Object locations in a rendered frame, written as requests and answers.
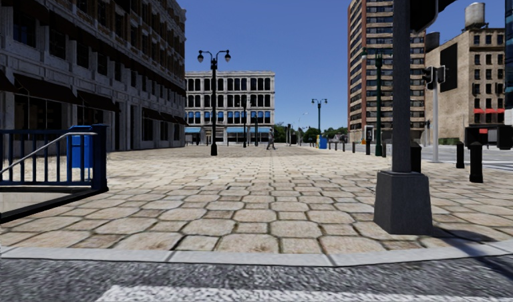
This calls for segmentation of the white building with arched windows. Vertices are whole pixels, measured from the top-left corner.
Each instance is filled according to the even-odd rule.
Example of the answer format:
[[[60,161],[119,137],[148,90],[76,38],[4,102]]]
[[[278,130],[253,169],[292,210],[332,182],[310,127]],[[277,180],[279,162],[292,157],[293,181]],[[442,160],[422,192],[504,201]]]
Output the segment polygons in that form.
[[[211,71],[186,72],[185,135],[187,142],[212,142]],[[243,144],[241,96],[247,96],[247,144],[254,143],[254,115],[258,113],[258,142],[268,142],[275,124],[275,72],[217,71],[216,143]]]

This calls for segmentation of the trees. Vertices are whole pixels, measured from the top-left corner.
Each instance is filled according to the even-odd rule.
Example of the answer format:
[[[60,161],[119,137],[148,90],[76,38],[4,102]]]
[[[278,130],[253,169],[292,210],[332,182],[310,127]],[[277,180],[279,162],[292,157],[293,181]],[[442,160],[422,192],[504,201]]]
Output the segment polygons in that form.
[[[288,136],[288,126],[286,124],[278,123],[274,125],[273,130],[275,132],[275,142],[286,142]],[[328,128],[323,130],[321,135],[324,138],[339,140],[340,137],[347,135],[347,128]],[[317,139],[319,130],[314,127],[306,127],[302,130],[294,130],[291,128],[291,134],[296,134],[298,138],[302,139],[302,142],[309,143]]]

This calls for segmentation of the black two-headed street lamp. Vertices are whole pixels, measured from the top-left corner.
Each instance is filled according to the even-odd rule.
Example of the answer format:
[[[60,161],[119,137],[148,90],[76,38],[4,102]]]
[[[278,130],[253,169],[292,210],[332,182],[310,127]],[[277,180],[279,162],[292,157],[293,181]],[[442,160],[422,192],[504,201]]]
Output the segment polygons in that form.
[[[311,103],[317,105],[317,128],[319,131],[319,134],[322,135],[322,129],[321,129],[321,106],[323,104],[327,104],[328,99],[327,98],[312,98]]]
[[[210,81],[211,83],[211,92],[212,92],[212,95],[211,95],[211,105],[212,105],[212,113],[211,113],[211,122],[212,122],[212,143],[211,143],[211,149],[210,149],[210,155],[211,156],[217,156],[218,155],[218,152],[217,152],[217,145],[216,145],[216,106],[217,106],[217,98],[216,98],[216,85],[217,85],[217,80],[216,80],[216,71],[218,69],[217,67],[217,63],[218,63],[218,55],[220,53],[225,53],[225,60],[226,62],[229,62],[230,59],[231,59],[231,56],[229,54],[229,50],[222,50],[222,51],[218,51],[216,53],[215,56],[213,56],[212,53],[210,53],[209,51],[202,51],[200,50],[198,52],[198,61],[200,63],[203,62],[204,60],[204,56],[203,56],[203,53],[207,53],[210,55],[210,68],[212,70],[212,79]]]

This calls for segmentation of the green street lamp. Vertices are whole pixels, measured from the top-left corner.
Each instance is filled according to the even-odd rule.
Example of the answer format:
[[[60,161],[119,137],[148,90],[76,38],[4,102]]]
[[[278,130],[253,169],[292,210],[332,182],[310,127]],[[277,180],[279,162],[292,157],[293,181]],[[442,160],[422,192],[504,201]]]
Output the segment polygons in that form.
[[[377,137],[375,141],[375,155],[382,155],[381,147],[381,68],[383,65],[382,50],[375,51],[375,66],[377,68]]]

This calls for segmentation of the traffic light with square base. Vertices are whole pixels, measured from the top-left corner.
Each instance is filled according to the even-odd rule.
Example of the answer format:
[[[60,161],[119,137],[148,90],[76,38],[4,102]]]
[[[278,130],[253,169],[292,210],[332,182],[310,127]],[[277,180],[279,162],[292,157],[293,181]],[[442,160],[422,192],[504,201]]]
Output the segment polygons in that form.
[[[456,0],[393,0],[391,170],[377,174],[374,222],[391,235],[433,233],[429,179],[411,167],[410,37]]]

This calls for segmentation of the dark stairway railing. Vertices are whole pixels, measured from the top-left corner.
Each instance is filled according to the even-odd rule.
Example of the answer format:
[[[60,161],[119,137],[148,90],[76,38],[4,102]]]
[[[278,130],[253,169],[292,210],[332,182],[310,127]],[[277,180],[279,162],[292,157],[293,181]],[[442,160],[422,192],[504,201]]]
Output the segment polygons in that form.
[[[0,224],[108,191],[106,125],[91,126],[86,185],[67,181],[66,130],[0,130]]]

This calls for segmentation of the red brick tower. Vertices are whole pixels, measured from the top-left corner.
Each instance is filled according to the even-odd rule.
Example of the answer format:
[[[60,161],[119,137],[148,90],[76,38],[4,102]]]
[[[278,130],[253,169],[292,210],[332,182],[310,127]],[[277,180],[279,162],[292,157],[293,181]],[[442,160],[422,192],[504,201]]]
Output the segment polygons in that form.
[[[377,127],[375,51],[381,49],[381,140],[390,144],[393,133],[393,0],[351,0],[347,17],[349,139],[362,142],[364,126]]]

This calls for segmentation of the traffic light on grey pole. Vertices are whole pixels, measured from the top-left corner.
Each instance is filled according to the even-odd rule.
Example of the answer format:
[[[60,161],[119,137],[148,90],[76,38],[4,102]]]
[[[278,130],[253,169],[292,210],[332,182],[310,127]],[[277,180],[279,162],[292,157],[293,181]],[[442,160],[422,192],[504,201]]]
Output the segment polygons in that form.
[[[438,158],[438,84],[445,82],[446,67],[441,65],[439,67],[428,66],[422,69],[422,79],[428,90],[433,91],[433,120],[432,133],[433,133],[433,163],[439,162]]]

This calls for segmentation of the blue letter box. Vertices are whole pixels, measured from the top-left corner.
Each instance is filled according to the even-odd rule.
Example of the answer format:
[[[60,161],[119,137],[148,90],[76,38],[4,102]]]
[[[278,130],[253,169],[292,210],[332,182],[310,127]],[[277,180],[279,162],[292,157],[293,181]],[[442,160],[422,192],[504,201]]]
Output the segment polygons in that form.
[[[90,181],[92,168],[91,126],[72,126],[67,136],[67,181],[72,184],[86,185]]]

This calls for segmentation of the tan concrete building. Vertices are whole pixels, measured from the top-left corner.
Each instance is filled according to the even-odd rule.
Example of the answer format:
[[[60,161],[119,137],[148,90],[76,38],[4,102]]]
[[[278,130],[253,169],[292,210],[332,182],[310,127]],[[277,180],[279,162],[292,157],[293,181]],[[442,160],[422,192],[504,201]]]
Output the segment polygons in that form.
[[[440,43],[438,32],[425,38],[425,64],[446,68],[438,85],[438,137],[464,140],[468,126],[482,130],[504,123],[505,29],[489,27],[484,3],[465,10],[461,34]]]

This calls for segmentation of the pale stone building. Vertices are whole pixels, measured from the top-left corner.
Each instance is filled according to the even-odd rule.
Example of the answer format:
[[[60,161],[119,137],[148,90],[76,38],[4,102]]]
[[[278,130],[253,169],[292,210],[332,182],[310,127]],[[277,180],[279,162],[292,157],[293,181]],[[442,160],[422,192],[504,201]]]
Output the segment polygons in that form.
[[[185,23],[177,0],[0,0],[0,129],[183,147]]]

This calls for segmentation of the glass tower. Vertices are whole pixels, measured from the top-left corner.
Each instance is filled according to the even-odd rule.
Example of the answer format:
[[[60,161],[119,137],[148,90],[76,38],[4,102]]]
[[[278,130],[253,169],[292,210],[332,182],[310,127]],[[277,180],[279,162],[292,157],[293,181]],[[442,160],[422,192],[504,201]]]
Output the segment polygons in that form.
[[[513,0],[505,0],[505,125],[513,126]]]

